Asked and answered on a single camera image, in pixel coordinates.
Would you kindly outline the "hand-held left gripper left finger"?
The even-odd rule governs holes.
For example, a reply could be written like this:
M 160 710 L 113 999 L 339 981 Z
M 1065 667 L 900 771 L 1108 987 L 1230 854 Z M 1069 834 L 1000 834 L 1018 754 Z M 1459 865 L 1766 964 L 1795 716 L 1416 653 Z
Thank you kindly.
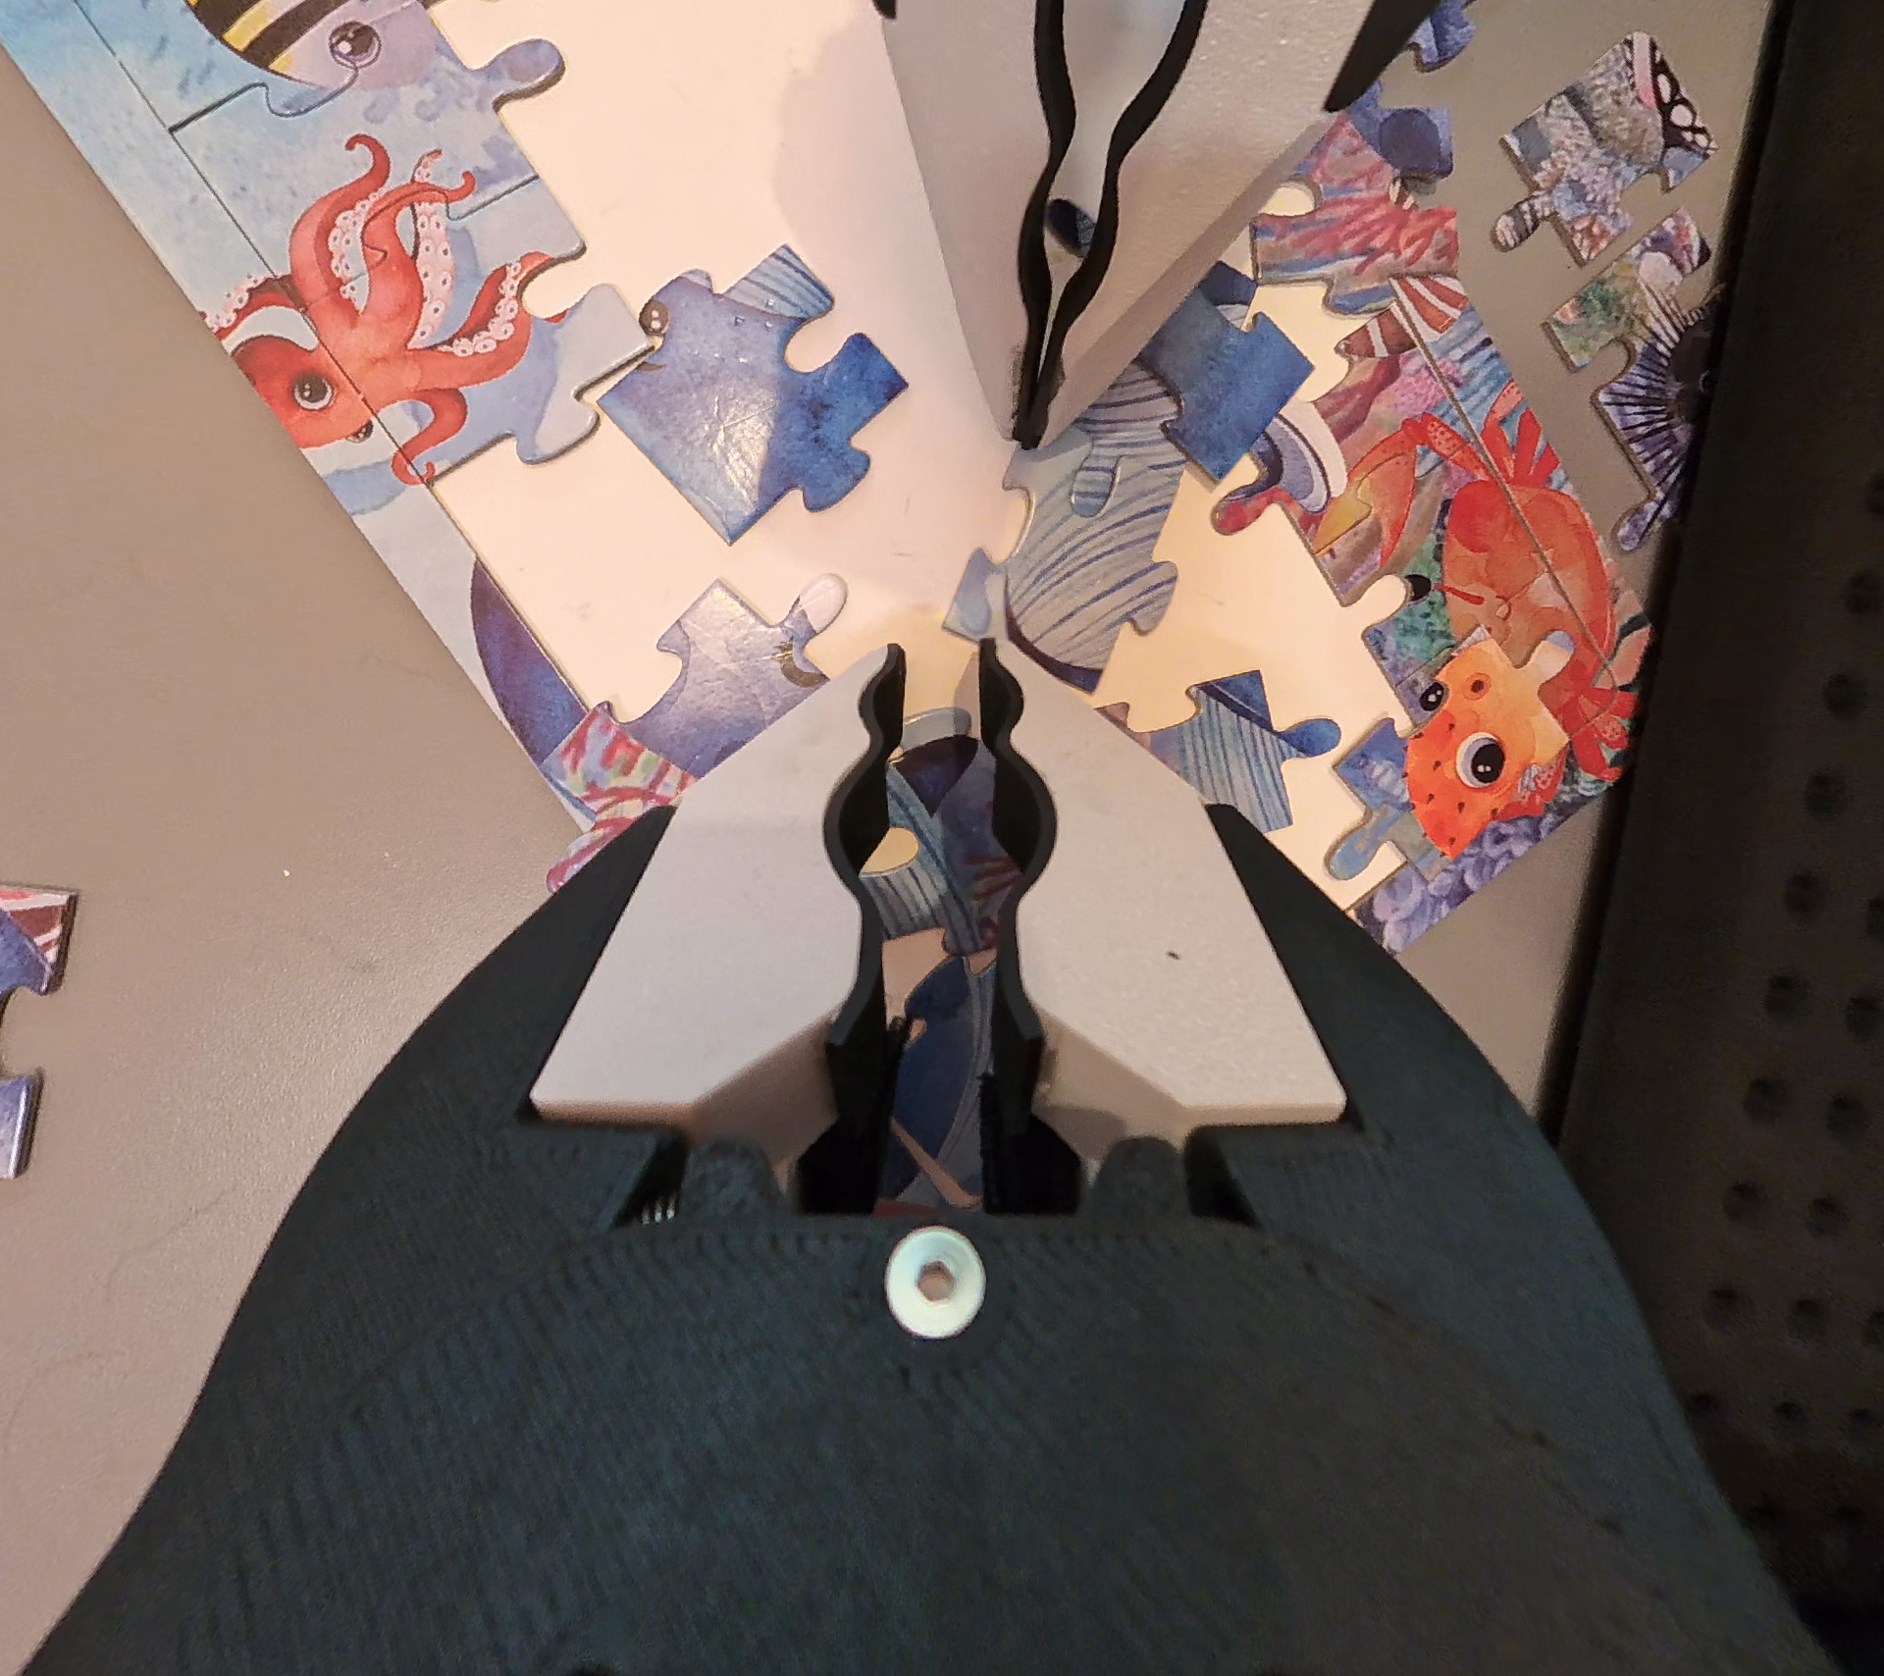
M 694 783 L 529 1091 L 547 1119 L 735 1138 L 875 1185 L 906 1028 L 861 871 L 888 830 L 906 657 L 886 646 Z

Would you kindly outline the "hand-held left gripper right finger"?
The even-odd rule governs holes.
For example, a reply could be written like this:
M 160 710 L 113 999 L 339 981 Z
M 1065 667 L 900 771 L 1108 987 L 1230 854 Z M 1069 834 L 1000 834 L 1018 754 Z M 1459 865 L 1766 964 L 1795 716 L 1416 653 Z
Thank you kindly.
M 1018 648 L 977 648 L 1000 918 L 986 1185 L 1077 1185 L 1124 1140 L 1318 1126 L 1348 1099 L 1220 826 L 1161 761 Z

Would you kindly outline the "red coral puzzle piece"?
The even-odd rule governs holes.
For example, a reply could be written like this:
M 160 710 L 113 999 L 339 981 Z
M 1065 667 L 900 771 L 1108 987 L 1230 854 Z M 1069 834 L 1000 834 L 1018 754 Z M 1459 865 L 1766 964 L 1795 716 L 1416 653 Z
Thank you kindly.
M 545 875 L 553 895 L 647 812 L 670 807 L 694 775 L 639 742 L 600 701 L 537 763 L 543 779 L 586 816 L 584 830 Z

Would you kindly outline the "whale eye puzzle piece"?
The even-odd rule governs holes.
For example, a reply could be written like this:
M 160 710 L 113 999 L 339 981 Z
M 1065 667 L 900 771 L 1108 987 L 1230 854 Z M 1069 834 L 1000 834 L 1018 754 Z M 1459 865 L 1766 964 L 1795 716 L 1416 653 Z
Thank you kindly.
M 845 581 L 822 573 L 771 622 L 714 581 L 657 640 L 678 657 L 678 675 L 623 732 L 690 775 L 714 769 L 826 685 L 808 642 L 829 628 L 845 599 Z

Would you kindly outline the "striped dark blue puzzle piece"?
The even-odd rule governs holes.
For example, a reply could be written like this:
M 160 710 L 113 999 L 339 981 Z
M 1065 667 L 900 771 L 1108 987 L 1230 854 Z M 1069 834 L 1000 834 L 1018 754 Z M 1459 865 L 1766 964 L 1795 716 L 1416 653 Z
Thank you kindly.
M 906 720 L 886 773 L 886 840 L 861 885 L 882 936 L 888 1011 L 906 1017 L 879 1181 L 882 1213 L 981 1203 L 979 1083 L 990 1058 L 992 952 L 1020 871 L 992 834 L 994 757 L 961 706 Z

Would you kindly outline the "sea print puzzle tray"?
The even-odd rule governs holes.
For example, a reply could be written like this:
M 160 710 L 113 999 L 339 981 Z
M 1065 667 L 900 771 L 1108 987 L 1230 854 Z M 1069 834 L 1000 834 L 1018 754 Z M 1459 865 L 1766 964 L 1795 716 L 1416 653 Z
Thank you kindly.
M 568 2 L 572 25 L 602 29 L 627 0 Z M 251 279 L 292 286 L 311 324 L 260 312 L 219 347 L 231 357 L 260 332 L 331 351 L 372 410 L 372 432 L 298 447 L 303 461 L 513 740 L 541 748 L 539 765 L 594 705 L 623 724 L 663 697 L 680 659 L 655 644 L 714 581 L 776 624 L 810 581 L 837 575 L 847 599 L 808 642 L 812 661 L 833 671 L 837 657 L 892 636 L 908 652 L 910 705 L 931 706 L 967 652 L 969 638 L 943 620 L 971 555 L 1000 563 L 1024 534 L 1028 496 L 1004 487 L 1014 455 L 977 412 L 886 53 L 865 12 L 863 0 L 647 4 L 633 33 L 576 45 L 576 77 L 547 86 L 576 102 L 551 112 L 535 159 L 496 108 L 529 159 L 529 184 L 453 222 L 470 175 L 433 181 L 431 149 L 394 181 L 386 149 L 356 133 L 345 147 L 368 155 L 366 171 L 296 216 L 282 271 L 176 141 L 217 104 L 166 126 L 70 0 L 3 0 L 3 35 L 199 316 Z M 262 88 L 247 90 L 268 104 Z M 788 338 L 784 361 L 808 373 L 863 336 L 906 389 L 853 434 L 869 465 L 841 500 L 808 510 L 788 491 L 725 542 L 600 398 L 653 349 L 641 312 L 670 279 L 698 271 L 723 292 L 778 247 L 831 296 L 827 314 Z M 586 438 L 539 463 L 504 438 L 439 479 L 413 471 L 404 449 L 380 459 L 378 416 L 417 402 L 429 420 L 413 445 L 447 440 L 462 424 L 462 392 L 521 359 L 531 320 L 596 285 L 621 294 L 651 349 L 590 394 L 600 420 Z M 1406 685 L 1391 681 L 1393 642 L 1430 644 L 1442 665 L 1446 600 L 1432 591 L 1387 616 L 1377 579 L 1350 604 L 1308 604 L 1308 555 L 1285 551 L 1279 530 L 1259 528 L 1251 551 L 1216 553 L 1204 475 L 1185 457 L 1153 549 L 1175 567 L 1175 589 L 1151 630 L 1120 626 L 1090 701 L 1124 705 L 1128 728 L 1149 732 L 1189 720 L 1193 685 L 1259 671 L 1275 724 L 1334 720 L 1336 748 L 1283 765 L 1283 850 L 1401 952 L 1595 803 L 1628 746 L 1597 744 L 1607 769 L 1595 775 L 1565 746 L 1542 810 L 1493 822 L 1432 879 L 1389 844 L 1336 879 L 1328 852 L 1365 809 L 1334 767 L 1377 722 L 1402 738 L 1420 722 L 1426 657 L 1412 655 Z

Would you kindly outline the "pale striped puzzle piece with fin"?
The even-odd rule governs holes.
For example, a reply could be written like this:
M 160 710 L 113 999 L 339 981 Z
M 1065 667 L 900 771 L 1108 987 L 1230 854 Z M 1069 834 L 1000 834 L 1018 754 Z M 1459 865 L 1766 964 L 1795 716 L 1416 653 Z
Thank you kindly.
M 1132 365 L 1047 445 L 1014 451 L 1002 485 L 1028 496 L 1024 532 L 1002 561 L 969 555 L 943 628 L 1002 630 L 1047 673 L 1096 691 L 1118 630 L 1153 630 L 1175 589 L 1155 549 L 1185 473 L 1165 436 L 1177 412 Z

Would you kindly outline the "blue watercolour puzzle piece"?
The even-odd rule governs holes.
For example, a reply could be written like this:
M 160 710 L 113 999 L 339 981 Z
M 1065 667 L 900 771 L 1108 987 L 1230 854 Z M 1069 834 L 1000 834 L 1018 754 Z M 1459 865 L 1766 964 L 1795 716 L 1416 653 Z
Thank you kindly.
M 1251 451 L 1310 373 L 1306 355 L 1267 316 L 1257 285 L 1216 261 L 1140 351 L 1175 400 L 1161 430 L 1212 481 Z

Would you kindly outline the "dark blue puzzle piece with eye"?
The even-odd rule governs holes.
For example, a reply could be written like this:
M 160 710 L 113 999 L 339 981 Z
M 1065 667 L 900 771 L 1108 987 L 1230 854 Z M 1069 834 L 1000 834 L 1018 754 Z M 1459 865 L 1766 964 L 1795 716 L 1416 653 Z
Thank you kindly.
M 788 491 L 810 512 L 841 500 L 871 463 L 853 436 L 906 391 L 859 332 L 816 369 L 788 365 L 788 339 L 831 308 L 826 285 L 780 245 L 725 290 L 698 271 L 676 275 L 639 312 L 653 349 L 600 410 L 723 542 Z

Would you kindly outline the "striped puzzle piece with tail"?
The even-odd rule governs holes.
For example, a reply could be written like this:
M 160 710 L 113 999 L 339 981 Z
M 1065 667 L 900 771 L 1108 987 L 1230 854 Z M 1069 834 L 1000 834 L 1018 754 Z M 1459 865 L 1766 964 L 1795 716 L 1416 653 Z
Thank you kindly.
M 1147 732 L 1128 728 L 1124 703 L 1098 712 L 1179 773 L 1200 801 L 1234 807 L 1263 834 L 1291 826 L 1283 765 L 1328 756 L 1344 738 L 1340 724 L 1326 716 L 1275 724 L 1257 669 L 1194 683 L 1187 695 L 1189 718 Z

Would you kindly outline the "red striped shell puzzle piece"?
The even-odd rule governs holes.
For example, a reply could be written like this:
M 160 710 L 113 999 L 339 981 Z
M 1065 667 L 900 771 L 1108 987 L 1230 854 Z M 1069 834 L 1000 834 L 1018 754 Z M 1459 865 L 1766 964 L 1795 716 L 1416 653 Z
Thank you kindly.
M 1416 202 L 1351 114 L 1330 120 L 1291 181 L 1314 200 L 1253 218 L 1261 290 L 1320 288 L 1330 314 L 1357 322 L 1338 345 L 1351 359 L 1402 349 L 1406 324 L 1442 336 L 1461 318 L 1469 296 L 1457 277 L 1454 210 Z

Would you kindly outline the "orange puffer fish puzzle piece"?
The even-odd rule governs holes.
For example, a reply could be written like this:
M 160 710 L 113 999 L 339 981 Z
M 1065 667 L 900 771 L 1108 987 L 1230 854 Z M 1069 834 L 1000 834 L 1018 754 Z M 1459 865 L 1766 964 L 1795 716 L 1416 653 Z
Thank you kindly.
M 1353 879 L 1391 846 L 1434 879 L 1497 820 L 1540 812 L 1569 746 L 1542 685 L 1565 669 L 1571 652 L 1571 638 L 1556 632 L 1518 667 L 1475 632 L 1432 673 L 1420 673 L 1420 724 L 1410 736 L 1381 720 L 1332 769 L 1365 812 L 1330 846 L 1330 875 Z

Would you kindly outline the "purple urchin puzzle piece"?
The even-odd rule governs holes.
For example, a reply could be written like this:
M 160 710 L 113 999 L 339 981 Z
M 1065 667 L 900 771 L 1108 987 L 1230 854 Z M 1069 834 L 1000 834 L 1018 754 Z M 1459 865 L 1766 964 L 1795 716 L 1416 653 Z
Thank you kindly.
M 1683 504 L 1689 453 L 1713 387 L 1722 296 L 1713 288 L 1685 306 L 1681 285 L 1709 261 L 1701 228 L 1689 212 L 1673 210 L 1544 320 L 1569 369 L 1587 369 L 1611 345 L 1626 351 L 1626 365 L 1591 396 L 1644 487 L 1612 526 L 1612 544 L 1624 553 Z

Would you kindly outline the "orange crab puzzle piece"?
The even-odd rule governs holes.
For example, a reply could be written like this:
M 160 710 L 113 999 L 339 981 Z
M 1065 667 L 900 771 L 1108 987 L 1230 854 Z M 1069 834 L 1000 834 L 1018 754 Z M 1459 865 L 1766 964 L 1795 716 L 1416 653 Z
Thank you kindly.
M 1569 659 L 1558 683 L 1632 687 L 1644 628 L 1628 628 L 1595 526 L 1563 485 L 1534 412 L 1518 402 L 1477 432 L 1424 414 L 1406 422 L 1404 438 L 1463 475 L 1438 565 L 1452 638 L 1463 644 L 1481 632 L 1518 669 L 1559 634 Z

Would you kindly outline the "puzzle piece with white patch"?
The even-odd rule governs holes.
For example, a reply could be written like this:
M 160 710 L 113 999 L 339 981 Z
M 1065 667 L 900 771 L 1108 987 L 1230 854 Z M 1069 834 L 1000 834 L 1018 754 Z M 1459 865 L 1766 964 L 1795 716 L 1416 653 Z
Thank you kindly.
M 80 895 L 60 887 L 1 887 L 1 1005 L 13 993 L 58 989 Z M 1 1070 L 1 1179 L 27 1170 L 42 1073 Z

